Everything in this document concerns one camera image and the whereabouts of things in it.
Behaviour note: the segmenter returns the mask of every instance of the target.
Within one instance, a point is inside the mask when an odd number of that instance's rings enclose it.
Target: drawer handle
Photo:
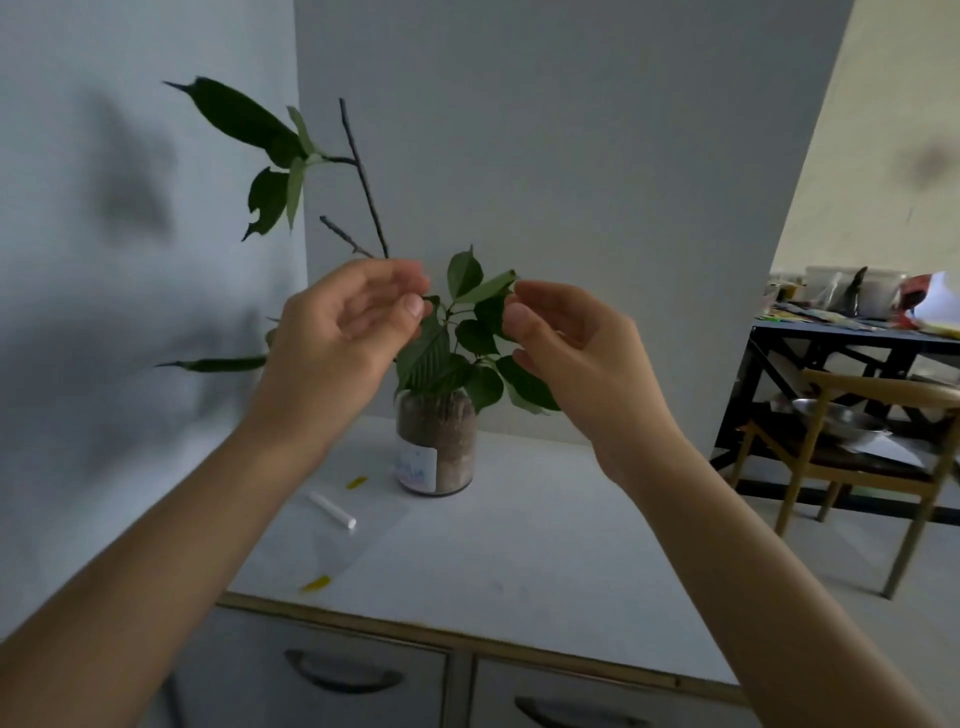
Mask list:
[[[525,716],[533,720],[542,728],[652,728],[648,720],[609,713],[600,708],[578,706],[573,703],[561,703],[552,700],[538,701],[534,697],[516,697],[514,705]],[[560,714],[564,720],[550,717],[546,712]],[[567,719],[577,722],[569,723]]]
[[[287,658],[287,662],[290,663],[290,667],[297,672],[297,675],[310,683],[310,685],[328,692],[338,692],[342,695],[367,695],[371,692],[389,690],[403,682],[403,673],[392,669],[385,669],[380,673],[379,679],[375,682],[345,683],[340,680],[322,677],[312,672],[306,664],[307,653],[302,649],[285,650],[283,656]]]

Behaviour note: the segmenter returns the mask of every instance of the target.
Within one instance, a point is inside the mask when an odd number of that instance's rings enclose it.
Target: wooden chair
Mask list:
[[[951,471],[954,457],[960,449],[960,417],[956,416],[960,410],[960,389],[905,379],[842,376],[809,369],[805,369],[803,375],[821,390],[809,427],[804,428],[794,414],[757,411],[742,428],[743,445],[737,455],[730,484],[736,488],[743,465],[750,454],[750,447],[758,435],[791,472],[790,483],[775,527],[780,536],[783,536],[786,530],[806,477],[830,481],[827,495],[817,514],[819,522],[823,522],[827,517],[840,488],[846,483],[919,496],[917,515],[907,529],[900,552],[883,587],[882,594],[888,599],[893,598],[924,526],[930,520],[937,495]],[[953,422],[943,442],[939,444],[939,459],[933,472],[928,473],[922,468],[866,453],[850,452],[829,442],[827,438],[818,440],[830,401],[843,394],[859,395],[868,400],[904,407],[947,410]]]

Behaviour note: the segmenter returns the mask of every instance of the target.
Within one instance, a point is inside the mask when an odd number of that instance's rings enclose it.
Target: soil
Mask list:
[[[396,432],[408,443],[437,451],[437,491],[430,495],[448,496],[469,485],[477,423],[466,392],[442,397],[403,395]]]

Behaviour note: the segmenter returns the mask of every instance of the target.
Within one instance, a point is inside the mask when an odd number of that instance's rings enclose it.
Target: green leaf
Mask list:
[[[450,259],[446,267],[446,284],[450,289],[450,297],[456,300],[468,291],[476,288],[483,280],[483,268],[473,257],[473,246],[468,251],[458,253]]]
[[[287,222],[290,223],[290,230],[294,228],[294,221],[297,219],[297,206],[300,204],[300,191],[303,189],[305,171],[306,165],[303,164],[303,160],[294,159],[287,179]]]
[[[503,308],[506,299],[506,293],[491,296],[473,307],[473,315],[496,336],[506,341],[513,341],[503,332]]]
[[[434,311],[420,323],[420,336],[396,356],[396,376],[401,389],[425,391],[437,381],[450,358],[450,334]]]
[[[221,132],[264,150],[276,166],[287,169],[294,158],[306,157],[297,135],[240,91],[203,76],[191,85],[164,83],[193,99],[204,118]]]
[[[300,146],[303,151],[306,152],[308,157],[317,154],[317,147],[314,146],[313,140],[310,138],[310,132],[306,130],[306,123],[303,121],[300,110],[297,107],[287,107],[287,113],[290,114],[290,120],[297,127],[297,136],[300,138]]]
[[[560,411],[560,406],[553,399],[550,388],[538,376],[533,376],[514,361],[512,356],[503,356],[496,360],[496,370],[503,375],[507,383],[516,389],[522,398],[543,409]]]
[[[484,407],[496,404],[503,397],[503,379],[490,367],[474,364],[470,367],[464,389],[467,390],[467,395],[473,402],[473,409],[480,414],[480,410]]]
[[[527,412],[532,412],[535,415],[542,415],[544,410],[542,407],[537,407],[535,404],[528,402],[523,397],[521,397],[514,386],[507,382],[507,396],[510,398],[510,401],[514,404],[514,407],[519,407],[520,409],[525,409]]]
[[[448,395],[463,387],[469,376],[470,363],[467,358],[462,354],[452,353],[446,361],[443,373],[429,387],[429,391],[434,395]]]
[[[158,367],[180,367],[188,372],[214,374],[217,372],[249,372],[267,363],[266,356],[245,356],[238,359],[196,359],[194,361],[168,361]]]
[[[457,324],[457,341],[470,353],[481,356],[485,353],[499,353],[493,334],[479,321],[468,319]]]
[[[247,207],[250,208],[250,212],[260,210],[260,217],[256,222],[247,226],[247,234],[243,236],[244,240],[255,232],[266,235],[270,228],[276,225],[283,209],[287,207],[287,180],[289,177],[290,175],[287,172],[274,172],[270,167],[266,167],[253,178],[250,185],[250,194],[247,196]]]
[[[487,280],[478,285],[476,288],[470,289],[464,295],[456,297],[454,303],[480,303],[491,296],[496,296],[515,280],[516,271],[507,271],[506,273],[501,273],[496,278]]]

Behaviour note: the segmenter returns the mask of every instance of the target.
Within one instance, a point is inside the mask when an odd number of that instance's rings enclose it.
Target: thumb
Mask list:
[[[390,312],[363,337],[364,344],[389,363],[417,333],[423,307],[423,299],[416,293],[401,296]]]
[[[573,351],[541,316],[523,303],[509,303],[503,309],[503,330],[530,354],[537,368],[550,378],[551,372]]]

